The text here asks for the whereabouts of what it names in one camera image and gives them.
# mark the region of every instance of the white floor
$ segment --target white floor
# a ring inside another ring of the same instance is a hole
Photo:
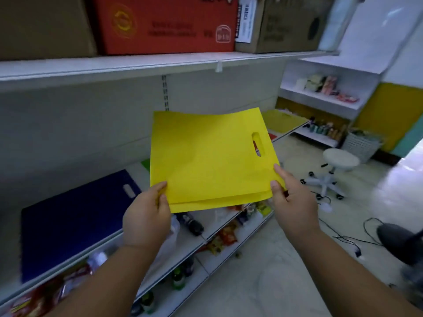
[[[285,168],[297,178],[306,177],[309,171],[328,171],[320,168],[324,164],[323,150],[297,138],[280,140],[275,149]],[[362,223],[369,217],[420,230],[422,151],[416,147],[394,168],[371,160],[352,172],[336,173],[337,184],[348,197],[339,201],[330,193],[333,211],[320,212],[320,218],[340,233],[364,240],[369,237]],[[368,225],[373,235],[376,226],[376,222]],[[354,254],[351,246],[340,244]],[[369,271],[384,283],[402,283],[400,261],[384,248],[358,244],[362,249],[358,260]],[[330,316],[300,257],[274,218],[246,242],[241,252],[240,259],[230,258],[174,316]]]

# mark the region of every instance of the storage basket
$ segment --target storage basket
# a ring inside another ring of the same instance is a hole
[[[376,136],[358,136],[349,131],[341,149],[357,156],[361,163],[366,163],[382,144],[381,138]]]

